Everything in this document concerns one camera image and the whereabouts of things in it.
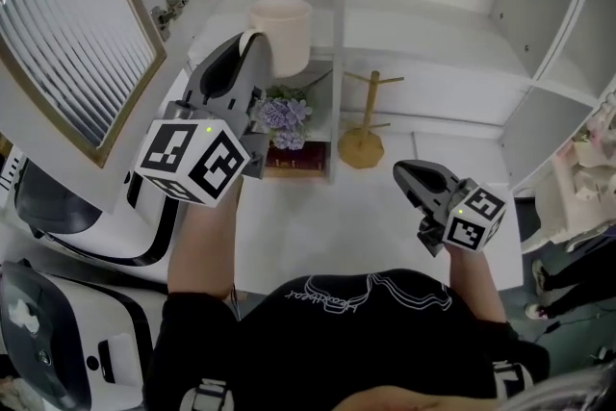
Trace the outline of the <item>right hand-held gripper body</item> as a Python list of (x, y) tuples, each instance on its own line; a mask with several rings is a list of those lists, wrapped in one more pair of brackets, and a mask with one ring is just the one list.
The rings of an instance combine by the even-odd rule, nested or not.
[(486, 185), (463, 179), (444, 211), (441, 220), (425, 215), (418, 231), (418, 238), (433, 256), (446, 245), (480, 252), (498, 232), (506, 201)]

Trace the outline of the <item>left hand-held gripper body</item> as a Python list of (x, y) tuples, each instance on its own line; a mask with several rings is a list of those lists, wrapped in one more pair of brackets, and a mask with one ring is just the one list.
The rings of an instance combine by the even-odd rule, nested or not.
[(171, 101), (152, 122), (135, 172), (172, 199), (216, 207), (240, 175), (263, 176), (270, 138), (251, 127), (240, 112)]

